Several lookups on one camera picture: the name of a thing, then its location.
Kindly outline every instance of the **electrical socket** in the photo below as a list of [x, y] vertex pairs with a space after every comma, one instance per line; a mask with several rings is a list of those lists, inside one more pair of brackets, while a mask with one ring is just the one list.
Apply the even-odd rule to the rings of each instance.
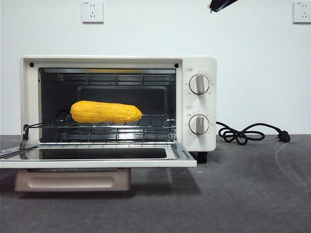
[[311, 1], [294, 2], [293, 23], [311, 23]]
[[90, 0], [82, 2], [83, 23], [104, 22], [104, 2], [102, 0]]

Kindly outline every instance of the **oven door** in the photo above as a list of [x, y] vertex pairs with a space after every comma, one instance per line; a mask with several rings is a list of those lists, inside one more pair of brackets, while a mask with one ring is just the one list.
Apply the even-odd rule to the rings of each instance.
[[194, 167], [179, 144], [44, 145], [1, 151], [0, 168]]

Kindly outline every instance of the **black power cord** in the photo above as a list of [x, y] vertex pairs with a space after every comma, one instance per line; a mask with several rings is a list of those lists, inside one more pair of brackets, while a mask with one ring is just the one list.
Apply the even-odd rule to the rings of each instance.
[[[281, 142], [289, 142], [291, 140], [291, 137], [289, 136], [287, 131], [282, 131], [281, 129], [273, 126], [273, 125], [268, 125], [265, 123], [256, 123], [256, 124], [252, 124], [250, 126], [247, 126], [245, 129], [243, 129], [242, 131], [237, 131], [235, 129], [230, 128], [229, 126], [227, 126], [226, 124], [223, 124], [221, 122], [216, 122], [216, 124], [218, 125], [222, 125], [223, 128], [221, 128], [218, 131], [218, 135], [220, 137], [222, 137], [224, 139], [225, 142], [232, 142], [233, 140], [236, 140], [237, 143], [241, 146], [246, 145], [246, 143], [250, 140], [250, 141], [261, 141], [265, 138], [264, 133], [259, 132], [259, 131], [248, 131], [250, 128], [253, 128], [255, 126], [261, 125], [261, 126], [266, 126], [272, 129], [275, 129], [278, 132], [278, 139]], [[260, 135], [260, 137], [249, 137], [247, 136], [248, 133], [251, 134], [257, 134]]]

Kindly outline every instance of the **yellow corn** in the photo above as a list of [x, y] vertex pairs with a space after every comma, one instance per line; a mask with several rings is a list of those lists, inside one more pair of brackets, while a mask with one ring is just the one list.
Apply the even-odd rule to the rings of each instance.
[[141, 111], [133, 105], [86, 100], [74, 103], [70, 112], [72, 118], [80, 123], [125, 123], [142, 117]]

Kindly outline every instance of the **control knob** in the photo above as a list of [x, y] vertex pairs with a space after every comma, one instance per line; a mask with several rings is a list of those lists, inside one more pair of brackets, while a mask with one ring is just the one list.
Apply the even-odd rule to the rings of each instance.
[[202, 115], [195, 115], [189, 121], [190, 130], [197, 135], [206, 133], [208, 127], [208, 119]]
[[205, 92], [207, 92], [209, 87], [208, 78], [203, 74], [196, 74], [190, 79], [189, 87], [194, 94], [204, 94]]

